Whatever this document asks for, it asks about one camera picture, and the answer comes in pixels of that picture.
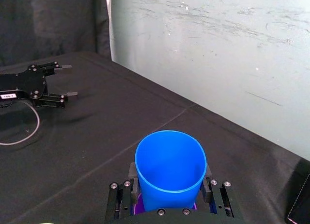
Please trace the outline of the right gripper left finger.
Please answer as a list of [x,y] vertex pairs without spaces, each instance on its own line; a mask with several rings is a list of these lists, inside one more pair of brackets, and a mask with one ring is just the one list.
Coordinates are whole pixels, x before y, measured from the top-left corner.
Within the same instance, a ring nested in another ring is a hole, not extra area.
[[115,221],[137,215],[143,211],[142,196],[135,163],[129,167],[128,179],[122,183],[109,185],[105,220]]

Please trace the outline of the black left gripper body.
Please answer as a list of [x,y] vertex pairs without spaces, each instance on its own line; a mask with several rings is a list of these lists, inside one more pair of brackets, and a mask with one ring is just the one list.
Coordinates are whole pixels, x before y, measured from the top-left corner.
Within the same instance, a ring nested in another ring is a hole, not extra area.
[[28,100],[35,107],[47,106],[48,64],[32,64],[20,73],[1,74],[0,106],[9,107],[13,102]]

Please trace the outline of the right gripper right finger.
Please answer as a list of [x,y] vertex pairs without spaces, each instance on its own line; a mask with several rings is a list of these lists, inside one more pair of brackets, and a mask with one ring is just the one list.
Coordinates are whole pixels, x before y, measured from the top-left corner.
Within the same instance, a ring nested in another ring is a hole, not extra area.
[[207,165],[200,192],[203,201],[209,205],[209,212],[219,218],[242,218],[240,206],[229,180],[216,179]]

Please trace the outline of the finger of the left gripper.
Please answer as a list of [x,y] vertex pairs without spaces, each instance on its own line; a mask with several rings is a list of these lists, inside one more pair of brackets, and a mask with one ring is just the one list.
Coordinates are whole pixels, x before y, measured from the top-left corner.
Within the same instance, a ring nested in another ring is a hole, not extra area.
[[46,76],[54,75],[56,71],[72,69],[72,66],[71,65],[59,65],[57,61],[54,61],[54,62],[50,62],[46,64],[39,64],[38,69],[46,77]]
[[77,96],[78,92],[69,92],[64,95],[43,94],[35,99],[36,107],[65,108],[65,104],[69,101],[69,97]]

